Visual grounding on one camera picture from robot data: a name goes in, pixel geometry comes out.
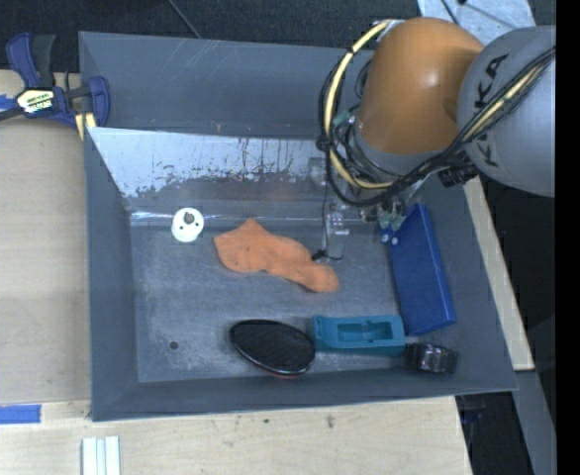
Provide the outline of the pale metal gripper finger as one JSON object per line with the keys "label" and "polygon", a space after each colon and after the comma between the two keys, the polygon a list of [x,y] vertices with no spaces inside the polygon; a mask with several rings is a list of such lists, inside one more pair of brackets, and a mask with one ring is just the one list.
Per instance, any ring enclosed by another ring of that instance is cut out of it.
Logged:
{"label": "pale metal gripper finger", "polygon": [[340,212],[326,215],[326,256],[329,260],[341,260],[350,234]]}
{"label": "pale metal gripper finger", "polygon": [[329,181],[327,179],[326,163],[323,158],[309,159],[309,178],[322,189],[321,201],[321,246],[313,254],[314,261],[329,261],[328,253],[329,235],[327,222],[327,203],[329,198]]}

